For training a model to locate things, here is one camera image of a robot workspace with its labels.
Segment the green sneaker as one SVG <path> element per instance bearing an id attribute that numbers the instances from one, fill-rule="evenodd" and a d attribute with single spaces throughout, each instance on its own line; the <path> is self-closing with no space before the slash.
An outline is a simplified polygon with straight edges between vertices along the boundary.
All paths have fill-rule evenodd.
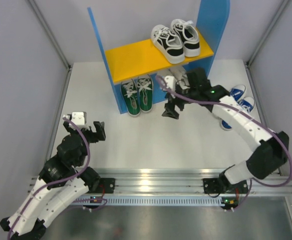
<path id="1" fill-rule="evenodd" d="M 120 85 L 121 95 L 127 108 L 127 112 L 132 117 L 140 115 L 141 109 L 138 102 L 137 87 L 133 79 L 122 82 Z"/>
<path id="2" fill-rule="evenodd" d="M 139 92 L 140 108 L 144 113 L 150 112 L 153 105 L 153 81 L 146 74 L 137 79 L 137 89 Z"/>

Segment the blue sneaker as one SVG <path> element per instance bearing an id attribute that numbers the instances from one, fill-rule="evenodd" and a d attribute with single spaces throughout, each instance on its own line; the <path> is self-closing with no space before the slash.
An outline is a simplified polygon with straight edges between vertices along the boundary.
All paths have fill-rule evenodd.
<path id="1" fill-rule="evenodd" d="M 230 96 L 232 96 L 236 102 L 239 102 L 245 97 L 246 90 L 247 88 L 245 85 L 243 84 L 236 85 L 233 88 L 231 88 Z"/>
<path id="2" fill-rule="evenodd" d="M 244 110 L 245 113 L 250 114 L 255 107 L 255 99 L 253 97 L 248 96 L 238 101 L 238 104 Z M 221 120 L 220 124 L 223 130 L 225 131 L 232 130 L 232 127 L 228 125 L 224 120 Z"/>

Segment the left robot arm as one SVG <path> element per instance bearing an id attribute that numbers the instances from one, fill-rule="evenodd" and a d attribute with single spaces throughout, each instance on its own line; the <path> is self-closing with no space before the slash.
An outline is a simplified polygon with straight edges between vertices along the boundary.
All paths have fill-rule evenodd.
<path id="1" fill-rule="evenodd" d="M 81 202 L 86 193 L 112 193 L 107 184 L 112 178 L 102 178 L 89 167 L 90 144 L 104 141 L 104 123 L 95 121 L 91 127 L 63 119 L 69 133 L 57 146 L 57 153 L 40 171 L 35 184 L 22 205 L 11 216 L 0 221 L 9 240 L 39 240 L 52 222 L 72 203 Z"/>

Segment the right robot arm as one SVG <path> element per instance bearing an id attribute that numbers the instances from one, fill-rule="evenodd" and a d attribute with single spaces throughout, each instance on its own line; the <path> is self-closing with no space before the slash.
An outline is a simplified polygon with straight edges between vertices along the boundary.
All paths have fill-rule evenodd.
<path id="1" fill-rule="evenodd" d="M 247 160 L 232 165 L 219 174 L 216 179 L 217 193 L 231 193 L 245 180 L 254 179 L 259 182 L 291 161 L 289 136 L 284 131 L 276 133 L 255 120 L 223 86 L 212 86 L 203 68 L 188 71 L 186 76 L 186 87 L 181 87 L 172 75 L 156 76 L 156 81 L 165 91 L 165 98 L 168 100 L 162 115 L 177 120 L 179 113 L 175 108 L 182 111 L 186 104 L 198 104 L 230 124 L 252 151 Z"/>

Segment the blue and yellow shoe shelf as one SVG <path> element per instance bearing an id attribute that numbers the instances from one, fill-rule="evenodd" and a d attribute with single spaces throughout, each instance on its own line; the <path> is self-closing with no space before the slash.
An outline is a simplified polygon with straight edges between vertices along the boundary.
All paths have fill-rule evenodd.
<path id="1" fill-rule="evenodd" d="M 158 71 L 167 70 L 172 64 L 155 48 L 150 39 L 104 50 L 93 11 L 90 7 L 87 10 L 119 112 L 125 114 L 127 107 L 120 92 L 120 84 L 145 74 L 153 78 Z M 210 72 L 229 14 L 228 0 L 201 1 L 196 22 L 201 52 L 198 56 L 185 58 L 181 65 L 187 70 L 203 67 L 206 73 Z"/>

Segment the black white sneaker left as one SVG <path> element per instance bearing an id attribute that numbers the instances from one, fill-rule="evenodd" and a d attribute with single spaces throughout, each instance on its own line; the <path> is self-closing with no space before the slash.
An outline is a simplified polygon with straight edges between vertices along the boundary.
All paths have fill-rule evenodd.
<path id="1" fill-rule="evenodd" d="M 162 24 L 154 26 L 151 31 L 151 41 L 170 64 L 179 64 L 184 61 L 182 42 L 168 27 Z"/>

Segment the black white sneaker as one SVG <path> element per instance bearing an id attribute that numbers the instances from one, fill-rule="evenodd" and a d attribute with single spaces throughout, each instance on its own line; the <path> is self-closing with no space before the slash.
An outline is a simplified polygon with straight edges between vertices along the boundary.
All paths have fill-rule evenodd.
<path id="1" fill-rule="evenodd" d="M 154 26 L 151 31 L 151 41 L 170 64 L 179 64 L 184 61 L 182 42 L 168 27 L 162 24 Z"/>
<path id="2" fill-rule="evenodd" d="M 175 19 L 171 22 L 170 29 L 179 36 L 185 57 L 193 58 L 200 55 L 200 38 L 191 20 Z"/>

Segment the black white sneaker right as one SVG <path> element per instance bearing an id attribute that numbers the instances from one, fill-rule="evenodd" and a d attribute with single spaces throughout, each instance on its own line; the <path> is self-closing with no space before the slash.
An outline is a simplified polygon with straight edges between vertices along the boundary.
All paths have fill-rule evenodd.
<path id="1" fill-rule="evenodd" d="M 179 36 L 185 57 L 193 58 L 200 55 L 200 38 L 191 20 L 175 19 L 171 22 L 170 29 Z"/>

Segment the left aluminium frame post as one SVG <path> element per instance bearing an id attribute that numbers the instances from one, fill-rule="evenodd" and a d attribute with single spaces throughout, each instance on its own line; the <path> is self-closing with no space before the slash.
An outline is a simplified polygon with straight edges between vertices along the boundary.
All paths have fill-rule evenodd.
<path id="1" fill-rule="evenodd" d="M 29 5 L 30 9 L 33 11 L 36 19 L 38 20 L 39 24 L 41 25 L 42 29 L 45 32 L 45 35 L 47 36 L 48 40 L 52 44 L 53 49 L 57 53 L 59 59 L 63 63 L 64 67 L 70 71 L 71 70 L 71 64 L 66 59 L 65 54 L 63 53 L 55 35 L 53 34 L 48 22 L 46 21 L 43 13 L 41 12 L 38 4 L 35 0 L 26 0 L 27 4 Z"/>

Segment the aluminium frame post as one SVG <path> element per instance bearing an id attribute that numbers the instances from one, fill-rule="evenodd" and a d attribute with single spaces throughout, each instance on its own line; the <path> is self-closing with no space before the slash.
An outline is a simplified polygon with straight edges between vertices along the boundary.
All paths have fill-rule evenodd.
<path id="1" fill-rule="evenodd" d="M 289 7 L 291 0 L 282 0 L 276 9 L 274 15 L 271 17 L 270 22 L 268 23 L 266 29 L 262 33 L 260 39 L 258 40 L 256 46 L 254 47 L 254 50 L 249 57 L 248 61 L 246 62 L 246 68 L 250 69 L 253 62 L 255 61 L 257 55 L 263 48 L 264 44 L 270 37 L 271 33 L 273 32 L 274 28 L 276 27 L 277 23 L 280 21 L 280 18 L 283 16 L 284 12 Z"/>
<path id="2" fill-rule="evenodd" d="M 70 71 L 71 70 L 71 64 L 66 59 L 65 54 L 63 53 L 55 35 L 53 34 L 48 22 L 46 21 L 43 13 L 41 12 L 38 4 L 35 0 L 26 0 L 27 4 L 29 5 L 30 9 L 33 11 L 36 19 L 38 20 L 39 24 L 41 25 L 42 29 L 45 32 L 45 35 L 47 36 L 48 40 L 52 44 L 53 49 L 57 53 L 59 59 L 63 63 L 64 67 Z"/>

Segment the aluminium mounting rail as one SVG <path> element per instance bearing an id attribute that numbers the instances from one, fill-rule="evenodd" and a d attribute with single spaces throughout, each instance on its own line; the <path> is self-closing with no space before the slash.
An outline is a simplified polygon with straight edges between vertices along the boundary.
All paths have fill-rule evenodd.
<path id="1" fill-rule="evenodd" d="M 205 178 L 216 178 L 221 168 L 149 169 L 149 168 L 96 168 L 102 178 L 115 178 L 114 195 L 122 196 L 204 196 Z M 280 184 L 287 176 L 271 174 L 264 183 Z M 292 181 L 281 187 L 263 186 L 254 180 L 249 196 L 292 196 Z"/>

